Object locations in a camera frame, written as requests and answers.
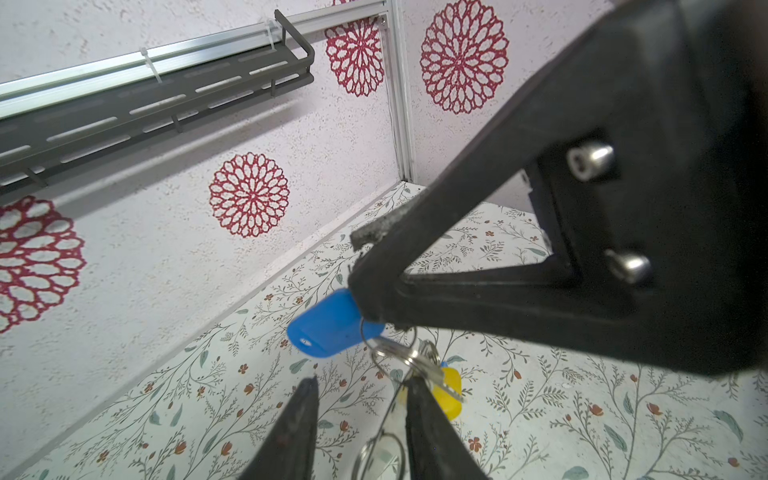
red circular flower pattern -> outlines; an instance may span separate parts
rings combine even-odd
[[[337,5],[346,0],[333,0]],[[358,97],[370,95],[384,81],[384,54],[374,18],[326,29],[326,54],[339,85]]]
[[[235,155],[215,173],[210,205],[219,224],[233,235],[258,237],[280,222],[288,207],[288,180],[262,154]]]
[[[479,0],[447,4],[422,43],[422,79],[432,101],[457,115],[482,108],[504,81],[508,45],[493,7]]]
[[[84,242],[48,200],[0,207],[0,333],[40,318],[80,284]]]

red floral medallion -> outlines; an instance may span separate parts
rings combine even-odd
[[[334,5],[346,0],[333,0]],[[384,55],[379,27],[364,18],[326,29],[326,54],[339,85],[358,97],[370,95],[384,81]]]
[[[258,237],[274,228],[288,207],[288,180],[263,154],[235,155],[215,173],[210,205],[233,235]]]
[[[80,284],[84,242],[48,200],[0,207],[0,333],[40,318]]]
[[[432,101],[457,115],[482,108],[504,81],[508,45],[493,7],[479,0],[447,4],[422,43],[422,79]]]

textured wallpaper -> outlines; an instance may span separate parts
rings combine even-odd
[[[248,25],[261,6],[6,2],[0,78]],[[0,208],[0,475],[398,180],[378,38],[310,35],[311,85]]]
[[[436,179],[531,75],[611,8],[607,0],[402,4],[420,184]],[[519,177],[491,200],[531,211]]]

yellow key tag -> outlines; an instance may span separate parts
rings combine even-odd
[[[461,395],[462,377],[458,374],[458,371],[449,366],[442,367],[442,371],[445,374],[445,384]],[[445,416],[448,417],[449,422],[455,420],[458,414],[462,412],[462,403],[451,397],[445,390],[434,386],[432,387],[432,394],[435,396],[435,400],[437,400],[437,404],[440,405]]]

printed green leaf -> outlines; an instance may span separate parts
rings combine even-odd
[[[613,430],[608,425],[603,425],[605,427],[605,432],[608,434],[609,437],[611,437],[611,440],[614,441],[614,444],[616,445],[616,448],[621,450],[622,452],[627,451],[627,443],[624,441],[623,438],[621,438],[621,435],[616,433],[616,430]]]
[[[634,409],[632,408],[632,402],[629,401],[629,393],[625,393],[624,394],[624,410],[626,410],[628,414],[634,415]]]
[[[466,362],[466,360],[463,359],[462,357],[458,356],[458,355],[454,355],[454,356],[452,356],[451,358],[449,358],[449,359],[447,359],[445,361],[445,363],[448,363],[449,365],[454,363],[454,362]]]
[[[288,368],[290,368],[291,373],[298,373],[299,370],[301,370],[301,367],[303,367],[305,363],[309,362],[309,360],[310,359],[299,360]]]
[[[170,421],[170,426],[175,427],[176,424],[179,422],[179,419],[181,418],[181,409],[183,407],[184,407],[183,405],[179,407],[179,411],[176,412],[176,415],[174,415],[174,419]]]
[[[589,472],[584,467],[572,467],[563,474],[563,480],[584,480],[589,478]]]
[[[395,390],[400,386],[400,382],[402,381],[402,370],[401,369],[395,369],[389,373],[389,378],[392,379],[392,386],[395,387]]]
[[[214,446],[214,442],[216,441],[216,437],[218,437],[218,436],[219,436],[219,433],[221,433],[221,430],[219,430],[218,432],[216,432],[216,435],[214,435],[213,437],[211,437],[211,438],[210,438],[210,440],[208,440],[208,443],[206,443],[206,444],[205,444],[205,448],[203,449],[203,455],[205,455],[206,453],[208,453],[208,452],[209,452],[209,451],[210,451],[210,450],[213,448],[213,446]]]
[[[715,417],[718,420],[728,425],[730,431],[733,432],[733,434],[739,439],[739,443],[744,440],[744,432],[742,432],[741,427],[739,427],[739,423],[734,417],[731,416],[730,413],[724,412],[723,410],[714,410],[712,413],[715,414]]]

